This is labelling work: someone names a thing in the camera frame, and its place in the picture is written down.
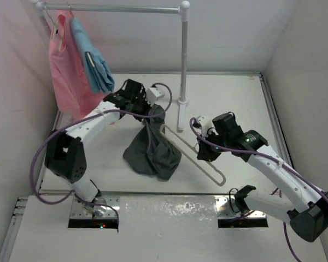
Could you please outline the beige wooden hanger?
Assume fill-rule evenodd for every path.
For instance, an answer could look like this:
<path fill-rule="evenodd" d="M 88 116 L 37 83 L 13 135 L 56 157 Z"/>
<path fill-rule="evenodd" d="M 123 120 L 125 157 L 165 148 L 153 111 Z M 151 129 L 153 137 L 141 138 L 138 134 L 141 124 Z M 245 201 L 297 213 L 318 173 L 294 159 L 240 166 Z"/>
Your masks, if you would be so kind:
<path fill-rule="evenodd" d="M 202 171 L 212 182 L 214 182 L 217 186 L 222 187 L 226 183 L 226 176 L 225 174 L 220 171 L 214 164 L 207 162 L 204 160 L 204 162 L 221 177 L 221 181 L 218 181 L 215 179 L 210 172 L 208 172 L 206 169 L 203 168 L 202 164 L 199 163 L 199 160 L 197 159 L 198 156 L 198 150 L 195 149 L 194 146 L 190 145 L 182 136 L 180 136 L 177 132 L 173 131 L 168 125 L 162 124 L 159 128 L 160 134 L 168 141 L 170 142 L 177 150 L 181 152 L 182 155 L 184 155 L 196 168 L 198 168 L 200 171 Z M 185 147 L 188 149 L 181 147 L 174 139 L 172 139 L 168 133 L 171 133 L 173 136 L 175 136 L 180 142 L 182 142 Z"/>

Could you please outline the dark grey t shirt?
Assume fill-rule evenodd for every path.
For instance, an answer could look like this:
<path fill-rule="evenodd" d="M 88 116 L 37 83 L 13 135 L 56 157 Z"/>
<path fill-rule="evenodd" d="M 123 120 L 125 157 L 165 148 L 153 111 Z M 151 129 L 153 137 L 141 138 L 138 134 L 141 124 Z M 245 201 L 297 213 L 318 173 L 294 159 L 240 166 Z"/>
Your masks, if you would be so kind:
<path fill-rule="evenodd" d="M 166 116 L 162 106 L 155 104 L 149 115 L 159 117 L 144 120 L 144 127 L 125 149 L 123 159 L 140 175 L 168 181 L 181 161 L 181 152 L 160 134 Z"/>

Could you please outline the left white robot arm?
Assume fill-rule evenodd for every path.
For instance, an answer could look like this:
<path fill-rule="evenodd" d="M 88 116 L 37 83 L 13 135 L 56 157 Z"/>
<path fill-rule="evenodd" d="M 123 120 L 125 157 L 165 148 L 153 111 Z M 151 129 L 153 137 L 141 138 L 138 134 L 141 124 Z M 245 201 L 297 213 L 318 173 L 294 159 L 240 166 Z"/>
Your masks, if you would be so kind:
<path fill-rule="evenodd" d="M 85 149 L 96 136 L 120 120 L 125 112 L 146 115 L 150 109 L 144 86 L 128 79 L 121 89 L 110 93 L 88 115 L 62 132 L 54 132 L 47 143 L 45 167 L 69 183 L 84 201 L 94 202 L 99 189 L 86 173 Z"/>

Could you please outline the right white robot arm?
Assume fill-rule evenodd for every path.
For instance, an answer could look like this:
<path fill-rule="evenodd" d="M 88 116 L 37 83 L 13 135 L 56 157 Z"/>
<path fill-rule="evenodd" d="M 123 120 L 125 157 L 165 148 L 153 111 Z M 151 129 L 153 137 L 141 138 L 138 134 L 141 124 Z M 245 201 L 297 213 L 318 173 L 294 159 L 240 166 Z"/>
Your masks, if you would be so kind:
<path fill-rule="evenodd" d="M 260 133 L 244 132 L 234 113 L 193 117 L 190 128 L 197 137 L 199 160 L 213 162 L 221 153 L 230 152 L 265 175 L 286 196 L 267 196 L 246 185 L 234 194 L 238 212 L 265 212 L 290 225 L 307 242 L 314 242 L 328 228 L 328 191 L 301 176 Z"/>

